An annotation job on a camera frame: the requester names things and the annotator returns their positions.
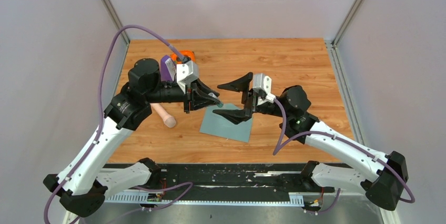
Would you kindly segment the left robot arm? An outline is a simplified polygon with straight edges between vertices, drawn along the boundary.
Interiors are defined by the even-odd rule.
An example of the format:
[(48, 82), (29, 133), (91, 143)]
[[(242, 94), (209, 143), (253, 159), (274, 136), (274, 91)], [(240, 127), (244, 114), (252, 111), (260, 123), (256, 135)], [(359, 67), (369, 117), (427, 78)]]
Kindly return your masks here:
[(43, 181), (66, 210), (85, 218), (124, 190), (160, 185), (161, 169), (149, 158), (107, 175), (100, 171), (117, 147), (151, 115), (153, 103), (181, 103), (186, 113), (220, 104), (218, 92), (199, 79), (195, 62), (188, 61), (178, 69), (177, 81), (164, 82), (155, 59), (143, 58), (134, 64), (128, 82), (105, 108), (98, 128), (81, 152), (63, 171), (49, 174)]

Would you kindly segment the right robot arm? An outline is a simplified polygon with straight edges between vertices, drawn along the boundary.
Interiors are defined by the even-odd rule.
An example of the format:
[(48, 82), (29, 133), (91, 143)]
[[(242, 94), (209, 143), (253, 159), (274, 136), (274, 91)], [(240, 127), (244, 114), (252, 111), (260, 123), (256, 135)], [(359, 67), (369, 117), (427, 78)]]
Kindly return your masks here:
[(287, 87), (276, 96), (272, 80), (265, 74), (247, 73), (219, 89), (240, 92), (243, 109), (216, 109), (215, 114), (237, 125), (260, 113), (281, 117), (281, 134), (273, 150), (277, 154), (292, 141), (320, 149), (341, 160), (345, 167), (309, 161), (301, 172), (303, 189), (333, 187), (365, 195), (376, 206), (394, 211), (408, 192), (408, 170), (404, 155), (389, 154), (364, 146), (337, 132), (309, 112), (311, 102), (302, 86)]

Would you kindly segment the grey-green envelope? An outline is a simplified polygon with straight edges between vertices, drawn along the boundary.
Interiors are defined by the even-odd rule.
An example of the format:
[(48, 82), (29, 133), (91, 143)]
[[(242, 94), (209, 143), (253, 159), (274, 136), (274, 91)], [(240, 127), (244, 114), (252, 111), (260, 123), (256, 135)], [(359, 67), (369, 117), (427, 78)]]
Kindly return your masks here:
[(219, 107), (209, 106), (206, 108), (199, 132), (248, 143), (254, 120), (251, 118), (248, 121), (235, 125), (222, 116), (215, 114), (213, 112), (215, 109), (219, 109)]

